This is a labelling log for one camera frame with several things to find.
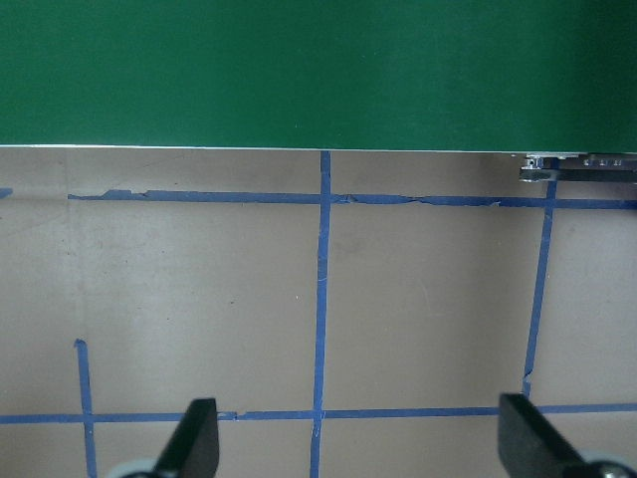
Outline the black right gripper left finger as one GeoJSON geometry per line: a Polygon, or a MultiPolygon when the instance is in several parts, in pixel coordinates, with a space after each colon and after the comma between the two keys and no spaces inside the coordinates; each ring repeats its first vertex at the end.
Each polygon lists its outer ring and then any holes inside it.
{"type": "Polygon", "coordinates": [[[216,400],[198,398],[188,405],[149,476],[213,478],[219,462],[216,400]]]}

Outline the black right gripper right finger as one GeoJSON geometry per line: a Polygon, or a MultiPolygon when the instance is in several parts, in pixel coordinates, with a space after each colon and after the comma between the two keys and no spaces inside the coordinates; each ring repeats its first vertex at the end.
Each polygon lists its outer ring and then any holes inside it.
{"type": "Polygon", "coordinates": [[[520,393],[499,398],[497,445],[509,477],[591,477],[588,463],[520,393]]]}

